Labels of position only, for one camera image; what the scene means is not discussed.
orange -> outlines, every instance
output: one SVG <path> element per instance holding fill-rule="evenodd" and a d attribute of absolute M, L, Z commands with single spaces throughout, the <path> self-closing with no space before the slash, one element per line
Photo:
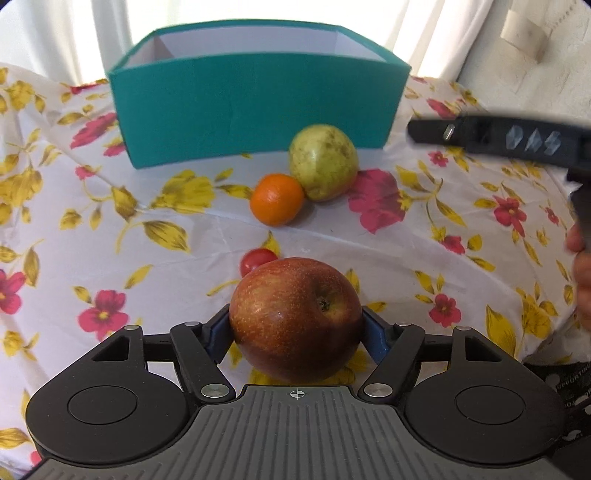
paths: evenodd
<path fill-rule="evenodd" d="M 304 204 L 304 190 L 289 175 L 264 176 L 252 192 L 251 212 L 259 222 L 280 226 L 291 222 Z"/>

teal box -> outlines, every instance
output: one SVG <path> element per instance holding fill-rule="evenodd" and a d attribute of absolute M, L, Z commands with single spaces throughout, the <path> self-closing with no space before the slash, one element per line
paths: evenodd
<path fill-rule="evenodd" d="M 109 72 L 135 168 L 285 151 L 311 124 L 382 148 L 410 66 L 346 28 L 229 20 L 156 30 Z"/>

red apple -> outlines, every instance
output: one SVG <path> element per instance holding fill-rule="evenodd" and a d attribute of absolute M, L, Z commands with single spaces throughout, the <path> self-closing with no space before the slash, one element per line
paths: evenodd
<path fill-rule="evenodd" d="M 292 384 L 337 373 L 363 330 L 351 283 L 311 258 L 275 260 L 244 277 L 230 301 L 230 324 L 253 367 Z"/>

hand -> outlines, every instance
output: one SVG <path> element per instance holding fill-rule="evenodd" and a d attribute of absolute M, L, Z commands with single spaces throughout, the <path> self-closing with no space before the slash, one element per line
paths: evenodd
<path fill-rule="evenodd" d="M 577 254 L 573 263 L 573 277 L 577 283 L 577 312 L 579 321 L 591 330 L 591 253 L 585 250 L 579 224 L 571 228 L 566 237 L 566 248 Z"/>

green pear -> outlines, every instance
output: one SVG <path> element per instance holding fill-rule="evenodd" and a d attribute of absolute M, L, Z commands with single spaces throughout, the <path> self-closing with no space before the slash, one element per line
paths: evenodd
<path fill-rule="evenodd" d="M 359 170 L 355 146 L 331 125 L 310 125 L 291 141 L 290 173 L 314 202 L 338 197 L 349 190 Z"/>

